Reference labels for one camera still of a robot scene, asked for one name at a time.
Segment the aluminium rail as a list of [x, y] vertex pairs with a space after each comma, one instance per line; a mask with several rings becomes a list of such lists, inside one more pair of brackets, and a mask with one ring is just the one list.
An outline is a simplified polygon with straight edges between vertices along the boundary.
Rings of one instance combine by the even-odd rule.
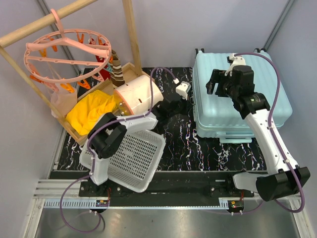
[[165, 179], [154, 178], [148, 188], [143, 192], [135, 192], [122, 185], [107, 181], [102, 185], [94, 185], [91, 181], [80, 181], [75, 183], [69, 190], [70, 185], [65, 180], [61, 181], [40, 181], [38, 182], [35, 194], [37, 196], [59, 196], [64, 192], [67, 196], [79, 197], [127, 197], [145, 195], [196, 195], [202, 197], [239, 197], [241, 192], [236, 190], [228, 191], [223, 180], [202, 180], [202, 179]]

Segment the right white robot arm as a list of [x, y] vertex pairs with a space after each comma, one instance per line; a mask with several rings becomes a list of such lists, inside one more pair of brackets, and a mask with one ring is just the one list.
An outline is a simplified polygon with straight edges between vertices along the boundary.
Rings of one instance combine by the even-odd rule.
[[264, 201], [271, 201], [301, 192], [310, 171], [300, 167], [285, 146], [265, 95], [255, 92], [252, 68], [238, 65], [230, 71], [215, 69], [206, 88], [208, 94], [232, 100], [233, 107], [252, 130], [267, 168], [266, 176], [248, 172], [235, 174], [225, 184], [226, 193], [234, 197], [248, 190], [258, 193]]

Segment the black marble pattern mat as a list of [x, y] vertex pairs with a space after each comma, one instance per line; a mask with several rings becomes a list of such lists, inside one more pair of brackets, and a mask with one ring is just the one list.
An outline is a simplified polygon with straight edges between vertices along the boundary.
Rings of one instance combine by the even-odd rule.
[[[191, 67], [169, 70], [180, 81], [192, 83]], [[156, 85], [167, 98], [175, 90], [173, 77], [162, 68], [153, 73]], [[153, 130], [165, 138], [159, 171], [265, 171], [266, 164], [256, 140], [251, 143], [222, 144], [217, 138], [201, 138], [193, 118], [193, 96], [190, 90], [186, 115], [176, 115]], [[87, 171], [79, 162], [80, 146], [67, 132], [53, 171]]]

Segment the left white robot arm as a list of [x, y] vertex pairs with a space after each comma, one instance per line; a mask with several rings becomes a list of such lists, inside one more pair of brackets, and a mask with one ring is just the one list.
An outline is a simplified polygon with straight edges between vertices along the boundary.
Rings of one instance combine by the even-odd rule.
[[153, 130], [177, 114], [187, 114], [188, 97], [174, 94], [143, 114], [104, 114], [90, 131], [80, 163], [90, 169], [90, 191], [106, 193], [107, 180], [134, 192], [144, 192], [152, 181], [166, 145]]

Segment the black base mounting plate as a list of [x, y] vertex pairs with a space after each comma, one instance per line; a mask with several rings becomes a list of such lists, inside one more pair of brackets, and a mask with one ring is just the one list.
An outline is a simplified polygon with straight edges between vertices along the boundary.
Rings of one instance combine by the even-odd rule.
[[233, 187], [233, 172], [156, 172], [148, 188], [134, 192], [113, 181], [80, 184], [80, 197], [98, 200], [110, 197], [112, 207], [207, 207], [219, 205], [220, 198], [254, 197]]

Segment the yellow cloth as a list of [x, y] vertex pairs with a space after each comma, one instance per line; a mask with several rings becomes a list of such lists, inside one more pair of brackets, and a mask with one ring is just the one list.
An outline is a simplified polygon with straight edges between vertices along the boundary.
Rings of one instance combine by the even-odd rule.
[[96, 90], [80, 100], [67, 114], [66, 120], [83, 136], [93, 129], [102, 115], [112, 113], [115, 109], [114, 96]]

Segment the translucent plastic bag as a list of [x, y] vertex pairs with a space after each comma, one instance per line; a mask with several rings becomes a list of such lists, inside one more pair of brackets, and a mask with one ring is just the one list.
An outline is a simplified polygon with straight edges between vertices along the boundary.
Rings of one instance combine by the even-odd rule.
[[70, 83], [57, 83], [55, 86], [58, 90], [50, 94], [51, 103], [66, 117], [77, 104], [77, 91]]

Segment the white perforated plastic basket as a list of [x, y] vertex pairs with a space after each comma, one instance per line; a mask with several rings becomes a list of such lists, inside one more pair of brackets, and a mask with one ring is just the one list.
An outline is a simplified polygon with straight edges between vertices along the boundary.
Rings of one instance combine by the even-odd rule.
[[95, 159], [91, 180], [101, 185], [113, 181], [134, 192], [144, 192], [162, 158], [165, 138], [150, 130], [123, 138], [116, 153], [108, 159]]

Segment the brown striped sock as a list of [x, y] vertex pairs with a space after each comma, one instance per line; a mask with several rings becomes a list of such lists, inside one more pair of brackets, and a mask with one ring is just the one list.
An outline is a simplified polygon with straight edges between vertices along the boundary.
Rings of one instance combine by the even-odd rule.
[[112, 56], [112, 63], [110, 63], [110, 66], [111, 66], [112, 72], [110, 73], [110, 79], [112, 81], [114, 88], [117, 88], [125, 84], [125, 81], [123, 78], [121, 61], [119, 57], [117, 56], [116, 51], [111, 50], [111, 56]]

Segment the pink round clip hanger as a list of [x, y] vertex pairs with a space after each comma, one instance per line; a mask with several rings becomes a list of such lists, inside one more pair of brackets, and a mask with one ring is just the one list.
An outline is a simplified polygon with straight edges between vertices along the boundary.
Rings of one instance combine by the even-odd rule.
[[73, 83], [84, 80], [84, 76], [63, 76], [57, 72], [59, 66], [90, 67], [87, 74], [102, 81], [100, 71], [111, 60], [112, 46], [104, 35], [87, 29], [65, 29], [56, 10], [51, 9], [55, 17], [56, 31], [48, 33], [26, 44], [24, 64], [31, 78], [41, 83]]

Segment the wooden clothes rack frame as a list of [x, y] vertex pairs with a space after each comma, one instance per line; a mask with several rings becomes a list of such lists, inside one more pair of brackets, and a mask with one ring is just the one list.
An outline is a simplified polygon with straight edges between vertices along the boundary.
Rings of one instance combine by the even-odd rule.
[[[68, 15], [79, 11], [80, 9], [96, 2], [96, 0], [76, 0], [75, 2], [57, 10], [57, 15], [60, 19], [67, 17]], [[123, 0], [123, 8], [124, 14], [127, 24], [127, 29], [129, 32], [130, 38], [130, 45], [131, 51], [133, 55], [134, 64], [128, 62], [123, 67], [123, 76], [124, 79], [129, 81], [133, 80], [138, 76], [147, 75], [145, 72], [142, 71], [141, 67], [141, 59], [139, 53], [139, 46], [138, 46], [138, 39], [137, 39], [137, 32], [134, 20], [134, 13], [132, 7], [131, 0]], [[5, 47], [12, 45], [13, 43], [45, 28], [46, 26], [50, 26], [51, 24], [55, 23], [55, 17], [52, 13], [30, 23], [27, 24], [13, 32], [8, 33], [7, 35], [0, 38], [0, 54], [2, 57], [14, 68], [14, 70], [25, 80], [25, 82], [37, 93], [37, 95], [46, 103], [51, 110], [57, 116], [58, 122], [62, 125], [62, 127], [72, 136], [72, 138], [79, 144], [83, 145], [87, 139], [87, 136], [80, 136], [65, 120], [64, 116], [60, 114], [58, 109], [50, 103], [49, 99], [44, 96], [44, 94], [40, 91], [40, 89], [33, 83], [27, 74], [23, 71], [23, 69], [17, 64], [17, 62], [9, 55], [8, 52], [5, 51]], [[95, 90], [107, 90], [107, 93], [113, 92], [113, 87], [111, 85], [111, 81], [100, 82], [92, 89], [88, 90], [85, 94], [80, 96], [77, 101], [80, 101], [89, 93], [94, 92]]]

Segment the pink toy washing machine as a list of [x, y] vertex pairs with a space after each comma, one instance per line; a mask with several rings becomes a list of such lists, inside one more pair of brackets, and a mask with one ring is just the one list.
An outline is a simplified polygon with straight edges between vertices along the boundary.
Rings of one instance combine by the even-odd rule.
[[139, 115], [149, 110], [152, 100], [150, 83], [153, 88], [154, 106], [163, 100], [163, 95], [147, 75], [139, 76], [114, 89], [114, 100], [122, 116]]

